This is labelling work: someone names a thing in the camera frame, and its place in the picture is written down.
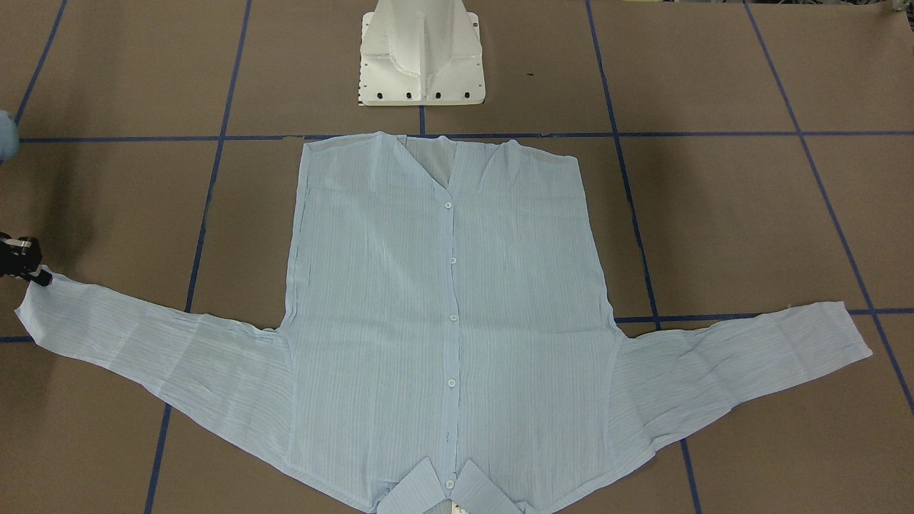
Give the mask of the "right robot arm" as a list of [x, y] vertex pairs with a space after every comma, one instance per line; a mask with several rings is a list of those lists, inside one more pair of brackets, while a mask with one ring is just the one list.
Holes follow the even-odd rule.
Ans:
[[[13, 158], [19, 150], [19, 127], [14, 118], [1, 111], [1, 160]], [[42, 267], [43, 253], [39, 240], [32, 237], [13, 238], [1, 232], [1, 274], [47, 287], [53, 280]]]

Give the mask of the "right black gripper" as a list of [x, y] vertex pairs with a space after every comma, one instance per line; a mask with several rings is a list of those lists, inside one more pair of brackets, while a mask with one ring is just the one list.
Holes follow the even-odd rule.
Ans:
[[29, 280], [47, 287], [54, 276], [46, 268], [40, 267], [42, 259], [37, 238], [13, 238], [6, 232], [1, 233], [1, 276]]

